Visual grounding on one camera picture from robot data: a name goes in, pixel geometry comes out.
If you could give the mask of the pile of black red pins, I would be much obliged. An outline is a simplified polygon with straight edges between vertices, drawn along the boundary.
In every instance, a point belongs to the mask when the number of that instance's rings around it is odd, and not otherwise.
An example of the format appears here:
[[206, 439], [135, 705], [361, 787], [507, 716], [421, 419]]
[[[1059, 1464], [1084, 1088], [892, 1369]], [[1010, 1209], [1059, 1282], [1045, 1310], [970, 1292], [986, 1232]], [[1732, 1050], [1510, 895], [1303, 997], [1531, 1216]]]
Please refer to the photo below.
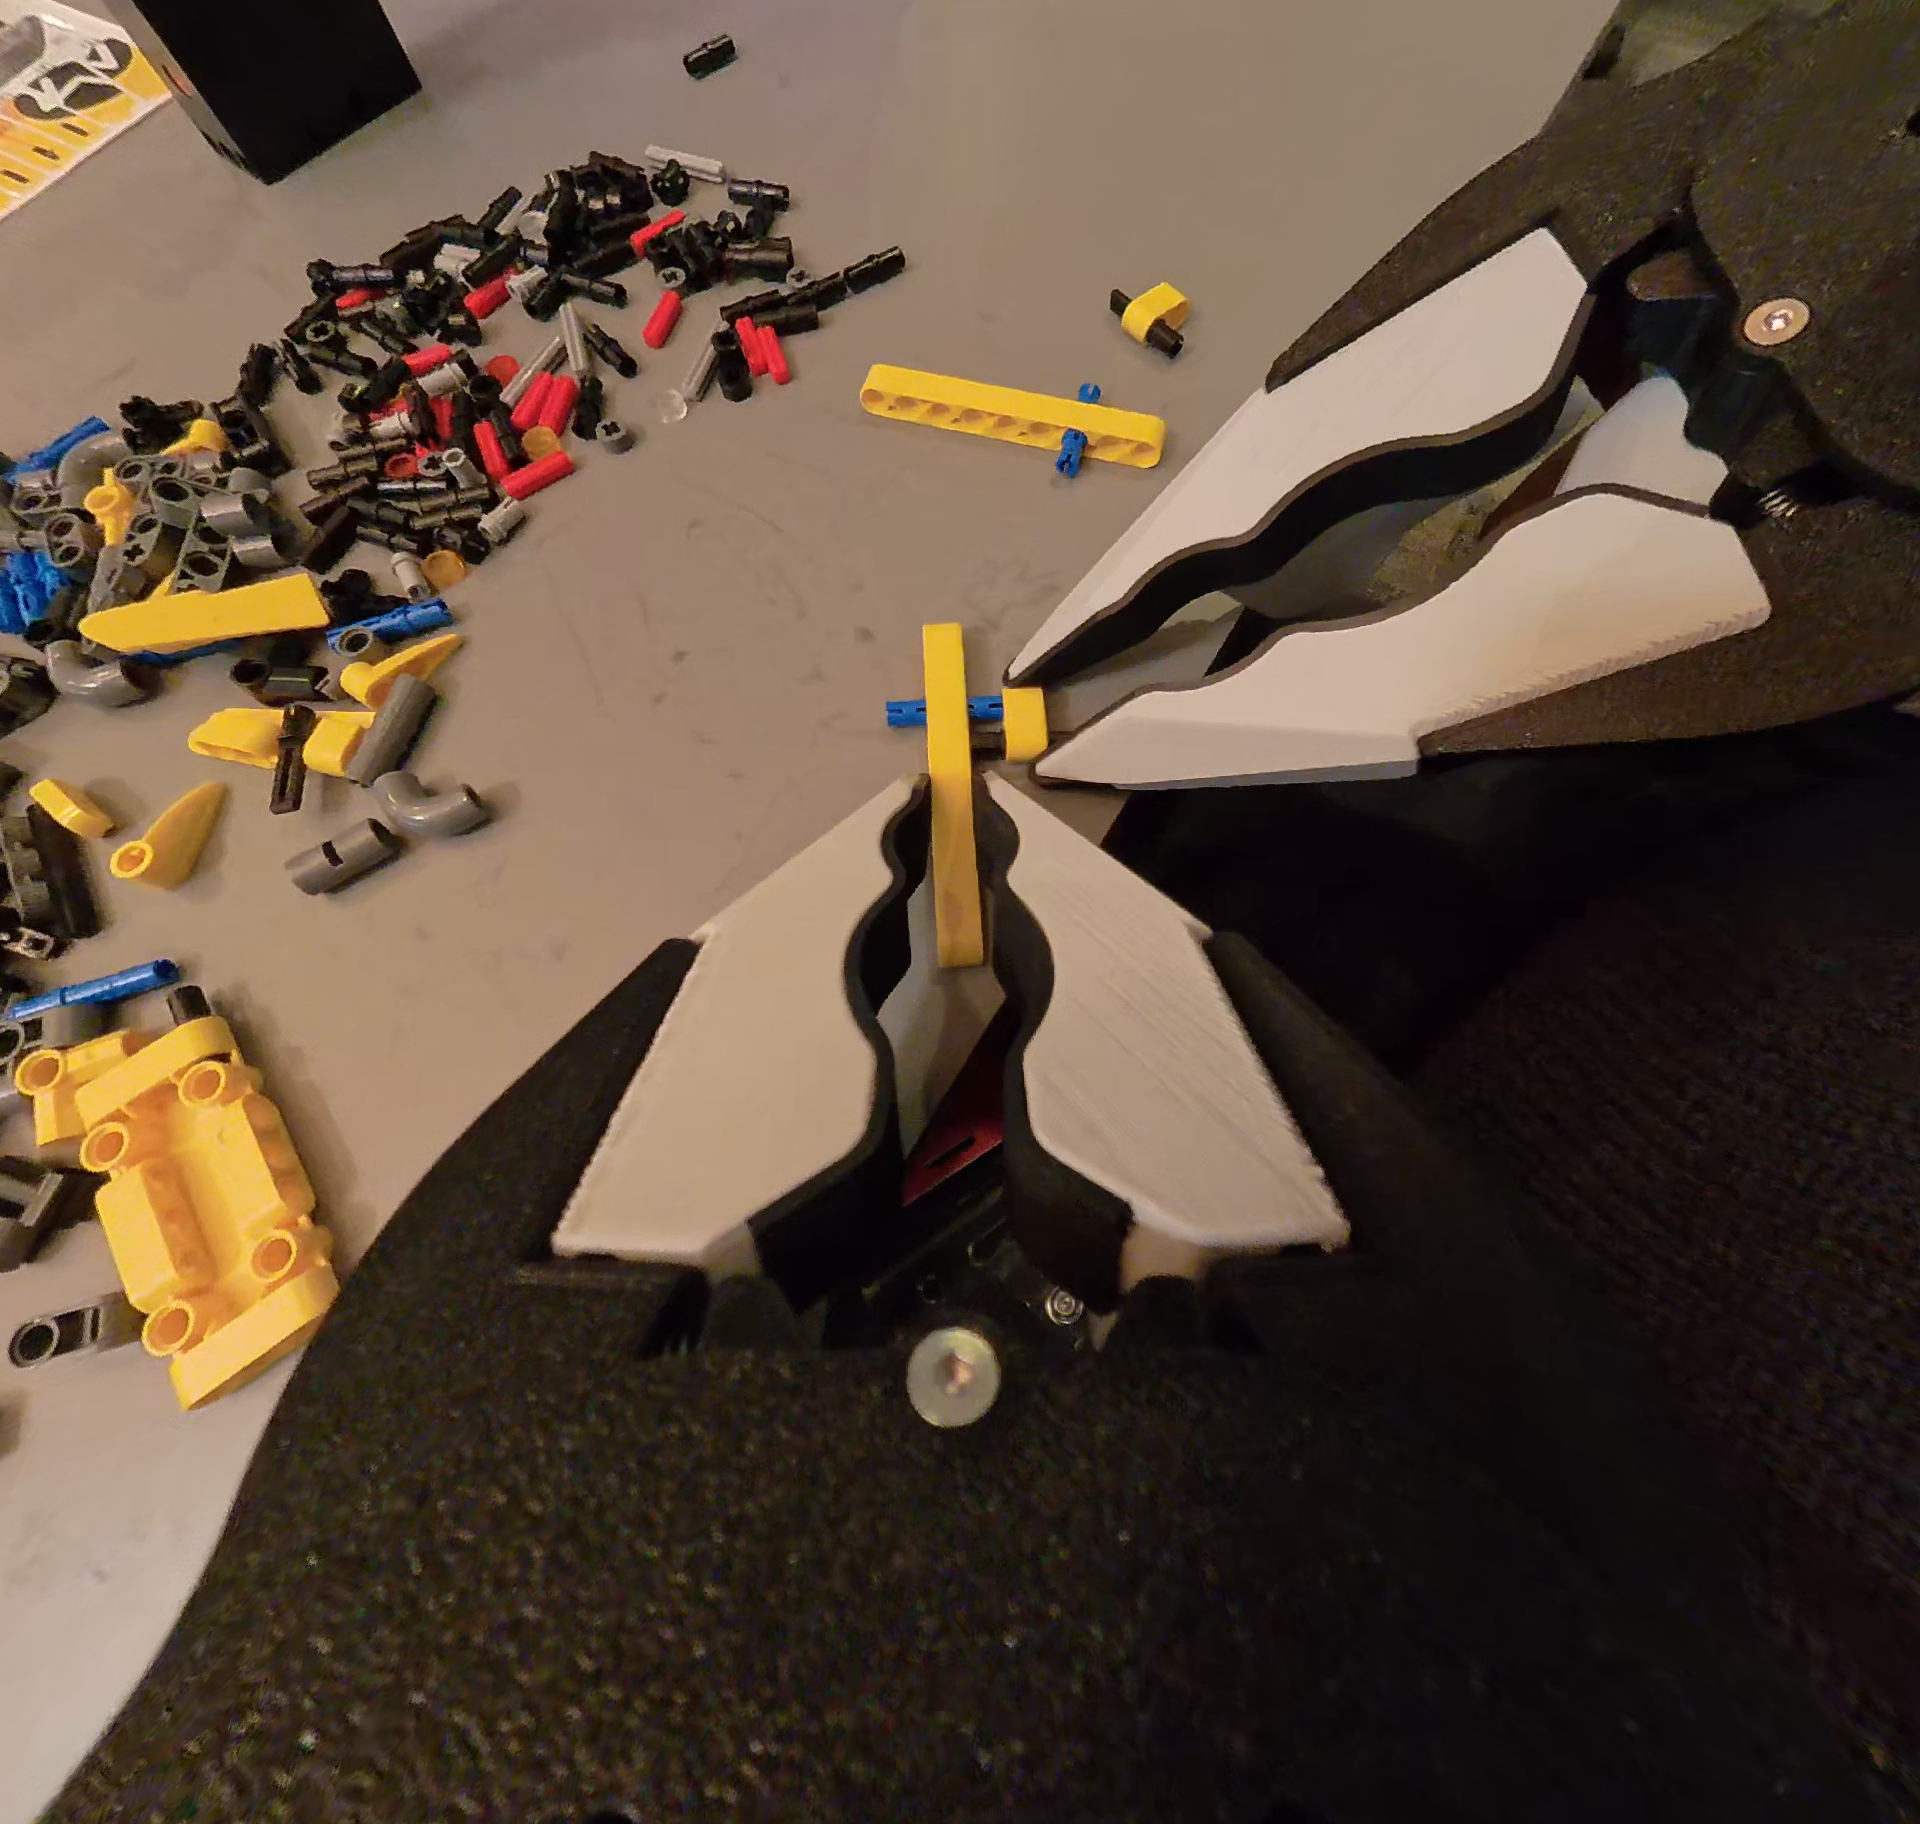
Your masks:
[[909, 277], [901, 243], [808, 269], [792, 216], [782, 179], [644, 147], [432, 216], [368, 261], [311, 255], [308, 301], [207, 411], [246, 514], [206, 507], [193, 581], [376, 551], [409, 597], [432, 597], [517, 542], [579, 453], [635, 449], [611, 389], [644, 356], [690, 342], [655, 421], [792, 384], [800, 335]]

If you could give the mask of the long blue axle pin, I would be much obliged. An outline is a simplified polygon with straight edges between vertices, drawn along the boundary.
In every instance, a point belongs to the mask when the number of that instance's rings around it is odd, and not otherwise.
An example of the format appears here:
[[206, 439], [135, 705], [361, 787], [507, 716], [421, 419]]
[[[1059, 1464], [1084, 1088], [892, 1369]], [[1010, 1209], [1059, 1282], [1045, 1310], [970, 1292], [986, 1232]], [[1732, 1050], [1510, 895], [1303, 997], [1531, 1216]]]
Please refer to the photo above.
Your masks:
[[332, 625], [327, 649], [338, 656], [361, 664], [361, 656], [384, 656], [399, 644], [432, 636], [432, 633], [449, 633], [449, 625], [452, 625], [452, 613], [449, 613], [449, 603], [432, 597], [432, 603], [409, 603], [409, 608]]

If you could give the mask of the yellow brick assembly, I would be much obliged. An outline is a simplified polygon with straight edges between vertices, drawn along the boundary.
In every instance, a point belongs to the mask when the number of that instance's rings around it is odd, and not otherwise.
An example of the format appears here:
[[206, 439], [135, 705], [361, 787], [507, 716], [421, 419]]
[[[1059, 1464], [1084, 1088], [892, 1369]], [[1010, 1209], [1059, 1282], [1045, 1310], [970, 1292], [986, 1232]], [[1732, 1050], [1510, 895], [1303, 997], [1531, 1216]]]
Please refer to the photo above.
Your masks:
[[14, 1088], [40, 1147], [95, 1171], [137, 1346], [184, 1414], [297, 1356], [332, 1302], [338, 1245], [283, 1104], [224, 1015], [25, 1050]]

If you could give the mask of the long yellow fairing panel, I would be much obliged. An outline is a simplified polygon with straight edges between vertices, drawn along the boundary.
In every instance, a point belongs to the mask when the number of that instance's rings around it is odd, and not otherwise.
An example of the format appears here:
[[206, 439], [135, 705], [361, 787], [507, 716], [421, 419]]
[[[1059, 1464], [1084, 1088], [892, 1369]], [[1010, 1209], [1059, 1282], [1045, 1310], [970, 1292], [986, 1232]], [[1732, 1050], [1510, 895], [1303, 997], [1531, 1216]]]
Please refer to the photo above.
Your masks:
[[171, 656], [231, 636], [322, 633], [327, 597], [308, 571], [253, 585], [169, 589], [84, 618], [84, 636], [119, 656]]

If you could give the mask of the grey elbow pipe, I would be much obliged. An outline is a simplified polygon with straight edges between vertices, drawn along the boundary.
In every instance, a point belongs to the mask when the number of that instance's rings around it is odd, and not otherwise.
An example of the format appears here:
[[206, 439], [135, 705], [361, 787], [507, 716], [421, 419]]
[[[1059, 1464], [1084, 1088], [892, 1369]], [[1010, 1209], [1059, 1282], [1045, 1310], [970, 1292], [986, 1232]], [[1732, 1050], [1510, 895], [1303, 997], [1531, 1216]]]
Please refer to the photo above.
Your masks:
[[409, 842], [449, 842], [494, 826], [494, 805], [475, 787], [421, 787], [411, 772], [376, 774], [373, 814]]

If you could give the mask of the grey straight tube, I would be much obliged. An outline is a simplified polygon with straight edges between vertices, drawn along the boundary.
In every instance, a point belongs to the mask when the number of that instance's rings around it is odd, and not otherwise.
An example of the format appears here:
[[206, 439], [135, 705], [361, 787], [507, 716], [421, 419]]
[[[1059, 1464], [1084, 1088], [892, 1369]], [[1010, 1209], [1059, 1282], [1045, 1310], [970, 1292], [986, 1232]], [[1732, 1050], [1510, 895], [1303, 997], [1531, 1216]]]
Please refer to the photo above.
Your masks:
[[311, 853], [286, 860], [286, 879], [308, 895], [338, 895], [404, 858], [404, 835], [384, 819], [359, 819]]
[[437, 688], [421, 676], [399, 676], [373, 716], [368, 733], [359, 741], [350, 759], [343, 765], [343, 778], [373, 787], [409, 765], [426, 716], [437, 709]]

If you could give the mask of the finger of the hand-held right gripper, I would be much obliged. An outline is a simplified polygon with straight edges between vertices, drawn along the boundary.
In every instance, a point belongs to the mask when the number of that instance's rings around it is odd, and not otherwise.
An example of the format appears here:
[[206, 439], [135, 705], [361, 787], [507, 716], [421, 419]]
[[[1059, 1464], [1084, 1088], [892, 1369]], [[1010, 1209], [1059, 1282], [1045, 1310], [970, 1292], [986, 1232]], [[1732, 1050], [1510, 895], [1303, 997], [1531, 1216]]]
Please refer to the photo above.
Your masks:
[[1687, 439], [1658, 373], [1581, 444], [1551, 507], [1450, 585], [1359, 620], [1284, 625], [1212, 685], [1146, 688], [1052, 749], [1052, 787], [1401, 778], [1423, 741], [1774, 618], [1741, 535], [1712, 514], [1729, 461]]
[[1501, 480], [1555, 431], [1591, 317], [1591, 277], [1531, 232], [1253, 391], [1045, 618], [1010, 685], [1070, 685], [1201, 597], [1259, 589], [1357, 514]]

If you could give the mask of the yellow wedge piece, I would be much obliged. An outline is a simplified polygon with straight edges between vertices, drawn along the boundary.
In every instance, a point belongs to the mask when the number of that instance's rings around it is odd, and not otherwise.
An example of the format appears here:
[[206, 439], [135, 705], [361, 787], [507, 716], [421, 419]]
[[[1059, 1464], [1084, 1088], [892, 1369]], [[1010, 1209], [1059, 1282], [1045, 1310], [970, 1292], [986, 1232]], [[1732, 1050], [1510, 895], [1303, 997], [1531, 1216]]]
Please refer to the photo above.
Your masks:
[[404, 676], [426, 685], [452, 650], [462, 650], [458, 633], [419, 636], [376, 664], [348, 664], [338, 685], [359, 709], [384, 709]]

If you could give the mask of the yellow holed beam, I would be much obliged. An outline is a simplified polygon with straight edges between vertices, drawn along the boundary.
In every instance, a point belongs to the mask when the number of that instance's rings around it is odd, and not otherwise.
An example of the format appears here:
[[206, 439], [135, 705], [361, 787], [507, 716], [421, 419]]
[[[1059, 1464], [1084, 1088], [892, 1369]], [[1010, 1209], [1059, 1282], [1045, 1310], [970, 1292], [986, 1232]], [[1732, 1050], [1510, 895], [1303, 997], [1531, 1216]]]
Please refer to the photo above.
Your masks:
[[858, 389], [870, 419], [944, 429], [960, 439], [1020, 444], [1059, 453], [1070, 431], [1084, 439], [1084, 461], [1123, 471], [1155, 471], [1167, 453], [1167, 421], [1152, 411], [1124, 411], [1100, 400], [1052, 400], [995, 389], [946, 373], [870, 369]]
[[920, 625], [920, 705], [925, 705], [925, 865], [932, 865], [932, 940], [944, 969], [976, 969], [986, 951], [976, 835], [974, 835], [974, 730], [962, 625]]

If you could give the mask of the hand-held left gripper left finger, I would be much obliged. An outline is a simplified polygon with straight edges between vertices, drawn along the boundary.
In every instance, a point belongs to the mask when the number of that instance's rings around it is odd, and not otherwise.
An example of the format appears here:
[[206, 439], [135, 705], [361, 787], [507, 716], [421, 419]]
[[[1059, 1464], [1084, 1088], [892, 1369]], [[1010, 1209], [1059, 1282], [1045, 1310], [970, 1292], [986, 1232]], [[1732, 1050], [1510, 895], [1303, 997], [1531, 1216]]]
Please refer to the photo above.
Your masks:
[[910, 969], [925, 778], [877, 798], [710, 915], [548, 1237], [556, 1258], [761, 1272], [803, 1310], [901, 1209], [880, 1006]]

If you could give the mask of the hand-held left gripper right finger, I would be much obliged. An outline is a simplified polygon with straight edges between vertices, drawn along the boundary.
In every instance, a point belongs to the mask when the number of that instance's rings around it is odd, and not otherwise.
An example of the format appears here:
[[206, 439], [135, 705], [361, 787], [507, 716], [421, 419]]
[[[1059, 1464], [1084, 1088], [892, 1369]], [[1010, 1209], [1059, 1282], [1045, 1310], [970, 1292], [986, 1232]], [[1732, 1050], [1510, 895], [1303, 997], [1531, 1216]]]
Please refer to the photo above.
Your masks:
[[1084, 1310], [1234, 1258], [1338, 1255], [1331, 1193], [1216, 962], [1212, 929], [976, 787], [995, 978], [1013, 1009], [1003, 1166], [1020, 1247]]

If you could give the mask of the pile of yellow grey bricks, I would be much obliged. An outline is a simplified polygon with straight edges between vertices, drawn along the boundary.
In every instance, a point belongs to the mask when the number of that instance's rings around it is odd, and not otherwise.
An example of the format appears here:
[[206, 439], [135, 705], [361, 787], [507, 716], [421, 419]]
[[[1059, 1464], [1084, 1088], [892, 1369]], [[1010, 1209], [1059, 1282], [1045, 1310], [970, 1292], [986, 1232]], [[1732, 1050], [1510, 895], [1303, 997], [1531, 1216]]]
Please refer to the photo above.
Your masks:
[[[399, 563], [376, 551], [350, 551], [332, 571], [248, 566], [246, 581], [193, 581], [193, 571], [207, 566], [207, 542], [193, 535], [206, 507], [214, 500], [214, 514], [246, 514], [231, 493], [231, 462], [214, 461], [221, 421], [207, 411], [206, 404], [128, 400], [119, 429], [88, 419], [32, 461], [4, 462], [4, 741], [32, 730], [52, 705], [144, 709], [162, 695], [169, 675], [193, 656], [233, 656], [231, 685], [246, 695], [241, 709], [359, 709], [338, 685], [350, 656], [338, 656], [327, 633], [409, 603], [444, 603], [449, 585], [409, 597]], [[231, 636], [171, 656], [119, 656], [84, 636], [88, 613], [169, 589], [253, 585], [286, 571], [308, 571], [322, 585], [332, 625]], [[327, 787], [359, 791], [361, 819], [373, 819], [373, 791], [350, 778], [308, 774], [308, 798]], [[75, 1166], [74, 1141], [35, 1141], [32, 1103], [14, 1088], [23, 1053], [224, 1015], [171, 958], [40, 987], [32, 978], [35, 969], [60, 969], [75, 942], [100, 940], [92, 844], [100, 844], [107, 865], [107, 858], [144, 831], [128, 831], [95, 791], [54, 774], [25, 778], [4, 765], [4, 1109], [25, 1109], [32, 1132], [32, 1157], [4, 1152], [4, 1271], [35, 1263], [75, 1216], [95, 1223], [92, 1198], [100, 1186], [95, 1171]], [[9, 1365], [32, 1369], [128, 1342], [137, 1346], [137, 1310], [119, 1282], [84, 1310], [25, 1320], [4, 1348]]]

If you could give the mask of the yellow black sticker sheet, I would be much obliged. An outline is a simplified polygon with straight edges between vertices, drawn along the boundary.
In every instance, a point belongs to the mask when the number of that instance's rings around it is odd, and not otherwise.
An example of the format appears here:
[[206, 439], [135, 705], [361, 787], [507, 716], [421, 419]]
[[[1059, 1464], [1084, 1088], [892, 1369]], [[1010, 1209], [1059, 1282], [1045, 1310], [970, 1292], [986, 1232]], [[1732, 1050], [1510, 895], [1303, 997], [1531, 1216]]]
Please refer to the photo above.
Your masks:
[[171, 101], [135, 36], [60, 0], [0, 0], [0, 216]]

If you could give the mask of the black brick tower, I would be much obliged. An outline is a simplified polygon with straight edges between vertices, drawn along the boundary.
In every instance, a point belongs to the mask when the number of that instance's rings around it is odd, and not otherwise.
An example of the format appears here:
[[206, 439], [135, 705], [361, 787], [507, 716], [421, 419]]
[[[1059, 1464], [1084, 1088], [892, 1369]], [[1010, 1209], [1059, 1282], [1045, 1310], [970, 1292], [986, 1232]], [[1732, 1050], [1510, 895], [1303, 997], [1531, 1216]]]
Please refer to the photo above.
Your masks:
[[107, 0], [206, 144], [258, 183], [419, 99], [384, 0]]

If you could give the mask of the yellow tooth piece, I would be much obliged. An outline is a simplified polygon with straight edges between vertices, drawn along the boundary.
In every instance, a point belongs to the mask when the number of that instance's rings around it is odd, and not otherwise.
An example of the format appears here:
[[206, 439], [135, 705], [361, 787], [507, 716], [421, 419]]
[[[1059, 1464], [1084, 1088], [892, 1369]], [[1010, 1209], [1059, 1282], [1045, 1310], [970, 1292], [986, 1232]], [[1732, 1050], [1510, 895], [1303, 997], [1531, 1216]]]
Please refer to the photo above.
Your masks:
[[231, 787], [206, 778], [154, 814], [154, 826], [107, 858], [112, 883], [177, 894], [224, 814]]

